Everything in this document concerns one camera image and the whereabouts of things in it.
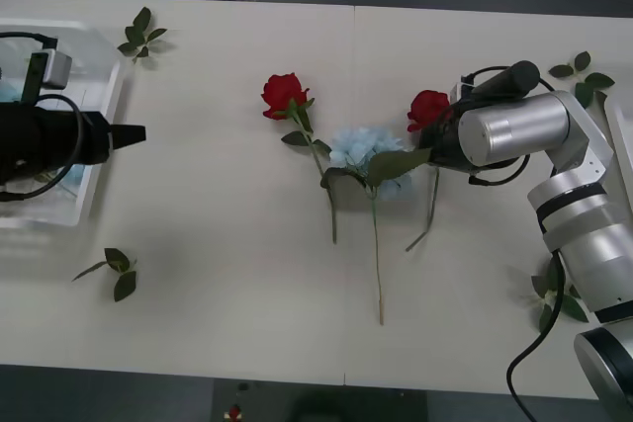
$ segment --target black band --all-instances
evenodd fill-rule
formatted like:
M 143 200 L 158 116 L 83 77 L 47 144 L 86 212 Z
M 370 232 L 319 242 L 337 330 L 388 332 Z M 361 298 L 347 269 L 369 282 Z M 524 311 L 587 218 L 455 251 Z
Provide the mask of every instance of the black band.
M 583 336 L 602 357 L 627 399 L 633 397 L 633 359 L 629 352 L 604 328 L 595 328 Z
M 611 321 L 629 318 L 633 316 L 633 300 L 598 310 L 595 316 L 600 323 L 609 323 Z
M 536 217 L 538 217 L 538 222 L 541 225 L 541 230 L 543 230 L 543 220 L 552 214 L 560 210 L 561 208 L 570 205 L 571 203 L 577 202 L 578 200 L 583 200 L 588 197 L 593 197 L 595 195 L 605 195 L 606 192 L 602 188 L 602 185 L 599 183 L 591 183 L 590 185 L 584 185 L 582 187 L 574 188 L 572 191 L 564 193 L 556 198 L 553 198 L 549 202 L 541 205 L 538 210 L 536 210 Z

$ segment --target white table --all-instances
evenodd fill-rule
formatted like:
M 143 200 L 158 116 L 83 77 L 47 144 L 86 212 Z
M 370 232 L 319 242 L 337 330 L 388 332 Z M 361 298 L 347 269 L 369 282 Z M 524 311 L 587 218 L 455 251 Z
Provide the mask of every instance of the white table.
M 0 0 L 0 15 L 79 20 L 118 44 L 143 5 L 172 47 L 135 68 L 117 119 L 145 125 L 147 142 L 107 165 L 88 225 L 0 234 L 0 363 L 506 392 L 507 364 L 536 336 L 529 276 L 548 255 L 526 195 L 546 157 L 498 189 L 442 172 L 434 228 L 408 254 L 428 171 L 412 203 L 380 205 L 380 327 L 368 204 L 341 183 L 334 247 L 315 166 L 261 116 L 261 88 L 296 71 L 325 140 L 349 125 L 406 136 L 418 91 L 480 67 L 545 70 L 589 49 L 625 81 L 633 21 L 164 0 Z M 108 272 L 70 283 L 104 247 L 139 259 L 120 303 Z M 572 348 L 589 328 L 563 318 L 518 390 L 594 397 Z

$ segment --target silver cylinder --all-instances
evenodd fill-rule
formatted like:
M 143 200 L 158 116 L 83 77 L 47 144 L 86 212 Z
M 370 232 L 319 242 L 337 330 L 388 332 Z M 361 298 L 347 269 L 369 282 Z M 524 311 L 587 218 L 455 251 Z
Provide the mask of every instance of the silver cylinder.
M 549 94 L 469 111 L 458 129 L 462 151 L 477 166 L 558 147 L 568 132 L 567 110 Z
M 633 230 L 628 221 L 612 218 L 611 207 L 608 195 L 595 195 L 543 219 L 548 233 L 563 230 L 565 267 L 592 312 L 633 300 Z M 600 225 L 591 227 L 594 222 Z

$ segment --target black cable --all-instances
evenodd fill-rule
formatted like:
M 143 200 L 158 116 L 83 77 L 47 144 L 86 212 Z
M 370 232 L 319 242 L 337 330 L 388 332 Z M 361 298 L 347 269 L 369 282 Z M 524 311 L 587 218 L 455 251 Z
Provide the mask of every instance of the black cable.
M 0 202 L 19 202 L 23 200 L 29 200 L 31 198 L 38 197 L 39 195 L 47 192 L 52 187 L 57 185 L 61 180 L 63 180 L 63 177 L 65 177 L 68 174 L 72 166 L 75 164 L 75 162 L 79 158 L 79 154 L 81 153 L 81 145 L 83 143 L 83 136 L 84 136 L 83 116 L 81 115 L 81 111 L 79 110 L 79 107 L 72 100 L 60 94 L 44 94 L 38 97 L 38 102 L 44 101 L 46 99 L 57 99 L 59 101 L 63 101 L 68 106 L 70 106 L 72 111 L 75 113 L 75 118 L 77 119 L 77 141 L 75 142 L 75 147 L 73 148 L 72 153 L 68 157 L 68 160 L 66 160 L 66 164 L 59 171 L 59 173 L 57 173 L 57 175 L 55 175 L 55 177 L 52 180 L 50 180 L 48 183 L 36 189 L 35 191 L 28 192 L 28 193 L 0 192 Z
M 505 185 L 507 183 L 510 183 L 512 180 L 517 178 L 521 173 L 523 173 L 523 170 L 525 170 L 525 167 L 527 167 L 527 164 L 529 163 L 529 161 L 530 161 L 529 155 L 523 156 L 523 161 L 521 162 L 521 165 L 516 169 L 516 171 L 512 175 L 510 175 L 507 178 L 504 178 L 503 180 L 499 180 L 497 182 L 489 182 L 488 180 L 482 180 L 481 178 L 477 178 L 475 175 L 471 175 L 470 178 L 468 179 L 468 184 L 479 185 L 482 187 L 498 187 L 500 185 Z
M 545 81 L 544 79 L 539 79 L 538 82 L 541 83 L 543 86 L 545 86 L 545 89 L 547 89 L 548 91 L 555 91 L 552 85 L 548 83 L 547 81 Z
M 40 42 L 44 49 L 57 48 L 57 39 L 42 34 L 32 34 L 30 32 L 0 32 L 0 39 L 32 39 L 36 42 Z
M 514 360 L 507 367 L 507 373 L 505 374 L 505 381 L 507 382 L 507 387 L 510 389 L 510 394 L 512 394 L 512 398 L 517 403 L 519 408 L 523 411 L 525 416 L 531 422 L 538 422 L 538 421 L 536 420 L 536 418 L 534 418 L 534 416 L 530 413 L 530 411 L 527 410 L 527 407 L 525 407 L 525 405 L 519 398 L 518 394 L 516 393 L 516 390 L 514 390 L 514 384 L 512 383 L 512 373 L 514 373 L 514 370 L 516 369 L 516 367 L 525 358 L 527 358 L 530 354 L 532 354 L 534 350 L 536 350 L 540 346 L 540 344 L 543 343 L 543 341 L 545 341 L 545 338 L 547 338 L 547 335 L 549 335 L 550 331 L 552 331 L 552 328 L 554 328 L 556 319 L 558 318 L 558 315 L 561 312 L 561 307 L 563 306 L 563 296 L 565 296 L 565 270 L 563 269 L 563 264 L 561 263 L 561 256 L 560 256 L 559 251 L 554 251 L 552 253 L 552 261 L 554 262 L 556 266 L 556 274 L 557 274 L 556 300 L 554 301 L 554 309 L 552 310 L 552 315 L 550 316 L 550 319 L 547 321 L 547 324 L 545 325 L 545 328 L 543 329 L 541 334 L 538 335 L 538 338 L 536 338 L 534 342 L 525 349 L 525 351 L 523 351 L 520 355 L 514 358 Z

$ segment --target white plastic bin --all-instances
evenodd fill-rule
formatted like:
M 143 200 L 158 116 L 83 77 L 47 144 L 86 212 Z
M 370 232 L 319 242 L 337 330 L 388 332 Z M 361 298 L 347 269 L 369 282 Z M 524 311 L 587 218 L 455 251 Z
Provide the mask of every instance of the white plastic bin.
M 0 18 L 0 32 L 31 32 L 58 38 L 57 49 L 72 58 L 68 86 L 59 92 L 83 111 L 99 111 L 111 122 L 125 77 L 126 59 L 99 32 L 78 22 Z M 22 94 L 31 53 L 42 45 L 30 39 L 0 39 L 3 99 L 12 91 Z M 39 103 L 47 109 L 67 108 L 59 101 Z M 26 227 L 31 222 L 75 226 L 90 212 L 100 166 L 75 166 L 62 182 L 40 197 L 0 203 L 0 227 Z M 25 193 L 42 183 L 24 180 L 6 190 Z

